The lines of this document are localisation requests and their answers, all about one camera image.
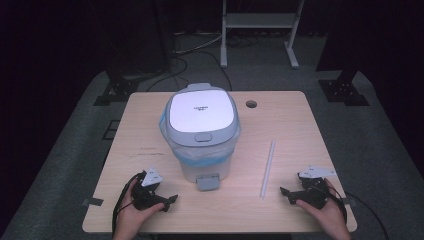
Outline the white grey pedal trash can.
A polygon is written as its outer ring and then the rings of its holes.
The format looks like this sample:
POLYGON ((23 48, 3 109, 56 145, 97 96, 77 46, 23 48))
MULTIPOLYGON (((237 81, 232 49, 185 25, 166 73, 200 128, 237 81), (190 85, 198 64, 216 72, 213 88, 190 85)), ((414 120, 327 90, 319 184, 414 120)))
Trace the white grey pedal trash can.
MULTIPOLYGON (((226 128, 236 115, 239 118, 230 94, 208 83, 190 84, 178 91, 169 99, 164 110, 169 111, 171 126, 187 133, 226 128)), ((218 189, 220 181, 228 176, 231 157, 224 163, 206 167, 190 167, 179 163, 187 181, 196 184, 200 191, 211 191, 218 189)))

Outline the person's left hand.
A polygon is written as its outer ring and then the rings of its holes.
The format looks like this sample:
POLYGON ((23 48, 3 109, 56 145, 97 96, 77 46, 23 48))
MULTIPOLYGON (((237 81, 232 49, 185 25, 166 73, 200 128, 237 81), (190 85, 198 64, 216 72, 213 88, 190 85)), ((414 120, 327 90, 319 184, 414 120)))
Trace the person's left hand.
POLYGON ((117 215, 116 228, 112 240, 133 240, 139 233, 142 225, 163 207, 163 203, 158 203, 150 208, 139 211, 132 204, 131 190, 137 183, 134 179, 125 193, 121 202, 121 211, 117 215))

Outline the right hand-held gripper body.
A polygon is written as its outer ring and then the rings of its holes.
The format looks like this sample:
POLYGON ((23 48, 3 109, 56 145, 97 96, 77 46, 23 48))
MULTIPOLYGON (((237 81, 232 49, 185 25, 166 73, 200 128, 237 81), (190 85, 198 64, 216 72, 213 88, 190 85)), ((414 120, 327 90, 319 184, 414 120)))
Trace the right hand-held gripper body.
POLYGON ((336 171, 324 167, 310 165, 305 170, 299 172, 302 177, 309 178, 307 182, 301 183, 306 192, 304 201, 317 209, 324 207, 329 194, 328 186, 324 181, 325 177, 335 176, 336 171))

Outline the white metal stand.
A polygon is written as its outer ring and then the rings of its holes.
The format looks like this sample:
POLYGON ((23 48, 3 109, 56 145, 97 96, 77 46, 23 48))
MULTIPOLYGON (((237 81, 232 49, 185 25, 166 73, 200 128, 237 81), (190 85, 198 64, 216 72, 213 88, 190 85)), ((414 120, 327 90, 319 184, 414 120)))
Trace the white metal stand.
POLYGON ((306 0, 299 0, 293 13, 228 13, 227 0, 222 0, 220 66, 228 66, 227 32, 231 29, 289 29, 289 40, 284 43, 285 51, 293 69, 300 65, 293 44, 306 0))

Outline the person's right hand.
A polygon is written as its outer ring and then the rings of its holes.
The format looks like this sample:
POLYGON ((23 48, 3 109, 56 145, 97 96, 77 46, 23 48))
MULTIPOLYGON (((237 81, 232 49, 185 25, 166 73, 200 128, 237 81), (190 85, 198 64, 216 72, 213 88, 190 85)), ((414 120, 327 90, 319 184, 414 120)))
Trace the person's right hand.
POLYGON ((310 214, 332 240, 352 240, 343 211, 336 201, 334 186, 328 179, 325 179, 325 182, 329 188, 330 197, 322 209, 317 209, 303 200, 297 200, 296 204, 310 214))

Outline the black floor socket box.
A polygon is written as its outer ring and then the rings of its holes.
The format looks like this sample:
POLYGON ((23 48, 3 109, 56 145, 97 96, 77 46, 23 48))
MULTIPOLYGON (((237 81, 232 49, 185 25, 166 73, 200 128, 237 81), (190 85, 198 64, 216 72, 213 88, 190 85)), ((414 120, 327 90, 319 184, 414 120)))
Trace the black floor socket box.
POLYGON ((111 120, 109 122, 108 127, 106 128, 102 139, 103 140, 113 140, 119 128, 120 121, 119 120, 111 120))

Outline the white plastic straw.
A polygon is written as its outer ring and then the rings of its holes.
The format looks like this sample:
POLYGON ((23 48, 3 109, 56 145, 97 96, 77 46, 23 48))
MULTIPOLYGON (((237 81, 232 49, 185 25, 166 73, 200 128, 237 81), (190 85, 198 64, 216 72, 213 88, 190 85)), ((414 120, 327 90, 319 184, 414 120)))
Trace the white plastic straw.
POLYGON ((268 185, 268 180, 269 180, 269 176, 270 176, 275 146, 276 146, 276 142, 271 141, 269 152, 268 152, 268 158, 267 158, 267 162, 266 162, 266 168, 265 168, 263 181, 262 181, 262 185, 261 185, 261 191, 260 191, 260 195, 259 195, 261 199, 265 199, 265 196, 266 196, 267 185, 268 185))

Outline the black stand with base plate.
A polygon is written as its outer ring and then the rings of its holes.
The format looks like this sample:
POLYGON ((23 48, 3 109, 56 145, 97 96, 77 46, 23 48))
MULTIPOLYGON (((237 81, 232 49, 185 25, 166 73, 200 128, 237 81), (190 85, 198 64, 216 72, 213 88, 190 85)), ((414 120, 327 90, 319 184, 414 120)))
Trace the black stand with base plate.
POLYGON ((353 85, 360 67, 358 38, 360 31, 358 5, 355 0, 340 0, 317 71, 340 70, 336 79, 319 80, 329 102, 343 102, 346 106, 368 106, 366 98, 353 85))
POLYGON ((141 81, 140 73, 123 59, 111 60, 106 65, 109 79, 104 92, 94 102, 95 106, 108 106, 112 102, 126 102, 136 92, 141 81))

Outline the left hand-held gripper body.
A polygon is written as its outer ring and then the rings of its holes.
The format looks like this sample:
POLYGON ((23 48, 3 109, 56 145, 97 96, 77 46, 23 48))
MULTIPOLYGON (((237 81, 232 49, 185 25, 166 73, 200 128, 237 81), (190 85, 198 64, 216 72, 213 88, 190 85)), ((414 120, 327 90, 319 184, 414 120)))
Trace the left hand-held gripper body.
POLYGON ((131 190, 133 205, 137 210, 150 208, 161 202, 161 196, 155 193, 163 178, 154 167, 150 167, 144 180, 137 178, 137 183, 131 190))

